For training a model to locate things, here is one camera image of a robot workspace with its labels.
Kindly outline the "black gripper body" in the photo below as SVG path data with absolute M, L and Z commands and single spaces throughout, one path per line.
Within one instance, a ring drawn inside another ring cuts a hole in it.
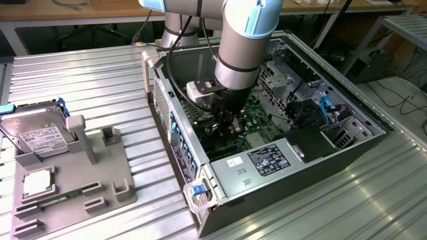
M 212 112 L 220 114 L 231 112 L 232 114 L 240 113 L 245 106 L 247 99 L 251 93 L 251 88 L 232 90 L 225 88 L 213 94 Z

